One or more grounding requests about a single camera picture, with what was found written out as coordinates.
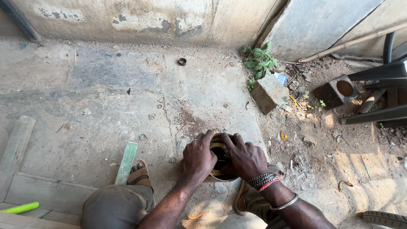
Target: gray pants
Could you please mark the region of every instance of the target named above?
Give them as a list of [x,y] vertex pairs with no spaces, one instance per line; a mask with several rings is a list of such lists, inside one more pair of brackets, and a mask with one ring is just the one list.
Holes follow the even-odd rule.
[[[269,202],[253,188],[245,197],[248,212],[260,217],[268,229],[289,228]],[[82,229],[134,229],[153,208],[153,191],[143,185],[109,185],[94,192],[83,205]]]

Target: green handle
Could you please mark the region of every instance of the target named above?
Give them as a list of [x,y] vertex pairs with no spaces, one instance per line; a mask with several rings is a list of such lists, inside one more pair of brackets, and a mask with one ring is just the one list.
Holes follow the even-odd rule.
[[26,204],[26,205],[21,205],[21,206],[12,207],[12,208],[9,208],[9,209],[4,209],[4,210],[1,210],[1,211],[5,212],[5,213],[10,213],[10,214],[20,214],[20,213],[23,213],[23,212],[26,212],[26,211],[34,210],[34,209],[36,209],[38,207],[39,207],[39,203],[38,202],[33,202],[33,203]]

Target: forearm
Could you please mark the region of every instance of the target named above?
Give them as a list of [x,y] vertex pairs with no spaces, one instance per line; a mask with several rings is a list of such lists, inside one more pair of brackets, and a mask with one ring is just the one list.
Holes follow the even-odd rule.
[[[282,206],[295,198],[295,193],[281,182],[274,182],[260,192],[272,207]],[[277,211],[290,228],[335,228],[320,212],[298,199],[292,205]]]
[[166,197],[144,217],[138,229],[174,228],[191,195],[201,183],[180,178]]

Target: hand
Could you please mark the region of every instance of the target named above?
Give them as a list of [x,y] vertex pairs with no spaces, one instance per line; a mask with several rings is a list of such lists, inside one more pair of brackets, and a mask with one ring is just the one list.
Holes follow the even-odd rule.
[[230,158],[234,174],[244,181],[248,181],[253,177],[269,173],[263,150],[250,142],[244,143],[240,134],[236,133],[233,136],[236,145],[226,133],[221,134],[226,147],[231,152]]
[[191,176],[202,183],[216,164],[216,155],[209,150],[210,141],[216,130],[211,129],[206,134],[199,134],[194,141],[185,146],[184,162],[185,176]]

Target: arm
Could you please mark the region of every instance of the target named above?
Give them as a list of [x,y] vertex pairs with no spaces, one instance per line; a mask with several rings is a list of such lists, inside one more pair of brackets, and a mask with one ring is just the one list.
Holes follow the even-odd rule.
[[174,228],[182,210],[191,195],[209,175],[217,161],[209,150],[214,130],[199,134],[192,143],[186,145],[184,154],[185,170],[173,189],[144,217],[137,229]]
[[[234,134],[234,138],[236,145],[232,143],[227,134],[222,134],[226,147],[232,152],[232,168],[237,176],[248,181],[253,177],[270,172],[267,169],[266,157],[260,147],[254,146],[250,142],[244,143],[239,134]],[[272,183],[260,194],[270,202],[272,207],[282,206],[295,197],[295,194],[281,182]],[[292,229],[335,228],[324,215],[301,199],[282,210],[278,210],[277,213]]]

